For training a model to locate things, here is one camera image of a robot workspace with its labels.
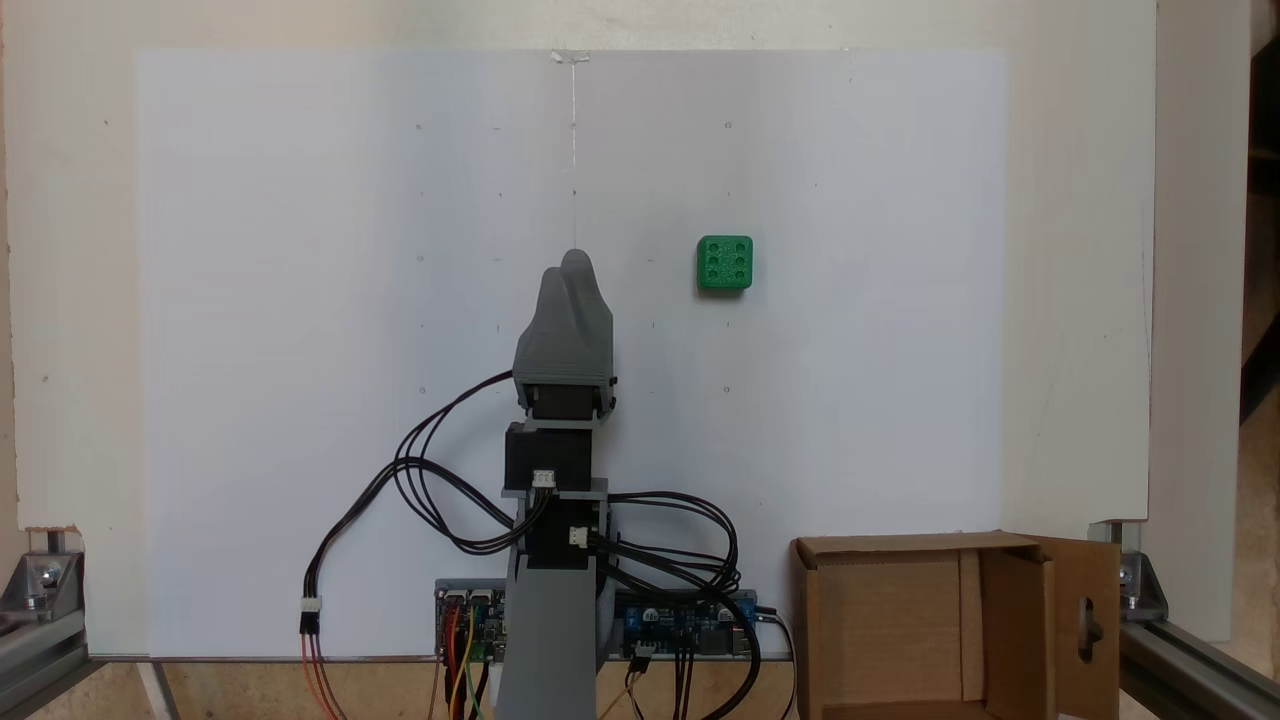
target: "green wire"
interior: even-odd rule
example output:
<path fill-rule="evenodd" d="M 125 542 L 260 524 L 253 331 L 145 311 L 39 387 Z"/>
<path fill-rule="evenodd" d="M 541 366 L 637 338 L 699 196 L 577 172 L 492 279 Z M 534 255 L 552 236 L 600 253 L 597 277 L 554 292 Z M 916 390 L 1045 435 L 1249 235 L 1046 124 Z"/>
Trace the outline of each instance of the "green wire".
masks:
<path fill-rule="evenodd" d="M 466 659 L 466 667 L 467 667 L 467 670 L 466 670 L 466 673 L 467 673 L 467 691 L 471 692 L 471 707 L 475 708 L 476 717 L 479 717 L 479 720 L 484 720 L 484 711 L 480 710 L 480 698 L 476 697 L 476 687 L 475 687 L 475 683 L 471 682 L 471 659 L 470 657 Z"/>

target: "cardboard box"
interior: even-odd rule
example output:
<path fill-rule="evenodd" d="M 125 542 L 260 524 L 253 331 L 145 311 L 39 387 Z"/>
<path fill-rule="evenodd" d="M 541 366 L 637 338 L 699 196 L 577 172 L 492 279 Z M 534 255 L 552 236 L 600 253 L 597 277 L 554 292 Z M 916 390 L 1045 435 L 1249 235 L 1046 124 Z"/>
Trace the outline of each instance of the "cardboard box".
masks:
<path fill-rule="evenodd" d="M 1119 715 L 1119 546 L 822 537 L 792 565 L 805 720 Z"/>

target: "circuit board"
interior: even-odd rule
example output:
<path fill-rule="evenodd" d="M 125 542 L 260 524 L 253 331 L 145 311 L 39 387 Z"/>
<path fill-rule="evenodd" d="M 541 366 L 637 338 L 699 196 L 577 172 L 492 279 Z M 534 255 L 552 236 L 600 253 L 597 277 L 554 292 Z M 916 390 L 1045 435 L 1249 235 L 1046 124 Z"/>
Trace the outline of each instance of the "circuit board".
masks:
<path fill-rule="evenodd" d="M 475 584 L 462 588 L 460 584 Z M 502 582 L 449 580 L 435 587 L 435 638 L 436 655 L 444 653 L 449 629 L 457 652 L 465 652 L 471 642 L 472 662 L 502 662 L 507 655 L 507 591 Z"/>
<path fill-rule="evenodd" d="M 755 593 L 742 591 L 733 600 L 754 628 Z M 677 648 L 704 657 L 750 653 L 746 632 L 723 605 L 646 607 L 620 597 L 616 615 L 622 619 L 622 657 L 631 657 L 643 646 L 653 647 L 654 656 L 672 655 Z"/>
<path fill-rule="evenodd" d="M 755 626 L 756 594 L 739 591 L 731 596 L 742 614 Z M 506 582 L 493 580 L 436 580 L 435 583 L 435 637 L 443 653 L 453 630 L 454 651 L 465 652 L 471 618 L 472 662 L 502 662 L 507 655 L 507 592 Z M 692 650 L 700 657 L 746 657 L 750 648 L 746 632 L 721 605 L 695 607 L 659 607 L 645 605 L 636 598 L 620 594 L 614 605 L 614 623 L 611 656 L 630 659 L 637 647 L 652 647 L 655 657 L 671 656 L 677 647 Z"/>

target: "red wire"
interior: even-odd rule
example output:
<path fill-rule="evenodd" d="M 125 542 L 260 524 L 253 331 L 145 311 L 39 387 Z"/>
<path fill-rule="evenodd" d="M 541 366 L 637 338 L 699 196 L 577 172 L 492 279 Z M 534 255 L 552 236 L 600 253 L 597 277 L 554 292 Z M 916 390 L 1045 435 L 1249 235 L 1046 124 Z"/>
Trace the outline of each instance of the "red wire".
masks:
<path fill-rule="evenodd" d="M 311 697 L 315 698 L 316 705 L 319 705 L 320 710 L 324 711 L 325 717 L 328 717 L 329 720 L 334 720 L 333 714 L 329 712 L 329 708 L 320 700 L 320 691 L 316 689 L 316 684 L 311 680 L 311 665 L 310 665 L 310 661 L 307 660 L 307 637 L 306 635 L 302 635 L 302 673 L 307 676 L 307 687 L 311 688 Z"/>
<path fill-rule="evenodd" d="M 311 635 L 311 652 L 315 655 L 316 674 L 320 679 L 320 688 L 324 691 L 325 703 L 333 701 L 329 705 L 329 710 L 337 716 L 334 720 L 347 720 L 347 714 L 342 711 L 342 706 L 338 705 L 338 696 L 333 694 L 333 685 L 329 684 L 329 674 L 324 670 L 324 653 L 320 652 L 320 635 Z"/>
<path fill-rule="evenodd" d="M 445 657 L 448 657 L 448 660 L 449 660 L 449 671 L 451 673 L 457 673 L 457 670 L 454 669 L 457 666 L 457 662 L 456 662 L 456 657 L 453 656 L 453 651 L 454 651 L 453 637 L 458 632 L 458 615 L 462 611 L 458 610 L 458 609 L 456 609 L 456 607 L 449 610 L 449 626 L 444 632 Z M 444 676 L 444 684 L 448 685 L 448 683 L 449 683 L 449 676 L 448 676 L 448 674 L 445 674 L 445 676 Z M 449 720 L 457 720 L 457 716 L 458 716 L 457 712 L 453 711 L 453 700 L 454 700 L 454 694 L 452 692 L 449 692 L 448 697 L 444 701 L 444 703 L 449 708 Z"/>

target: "green cube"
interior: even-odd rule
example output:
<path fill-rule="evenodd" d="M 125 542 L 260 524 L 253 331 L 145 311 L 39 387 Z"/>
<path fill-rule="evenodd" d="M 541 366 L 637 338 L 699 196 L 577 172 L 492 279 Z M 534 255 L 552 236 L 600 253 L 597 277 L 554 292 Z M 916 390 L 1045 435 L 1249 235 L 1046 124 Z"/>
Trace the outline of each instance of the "green cube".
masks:
<path fill-rule="evenodd" d="M 751 238 L 745 234 L 709 234 L 698 241 L 698 287 L 703 290 L 746 290 L 751 265 Z"/>

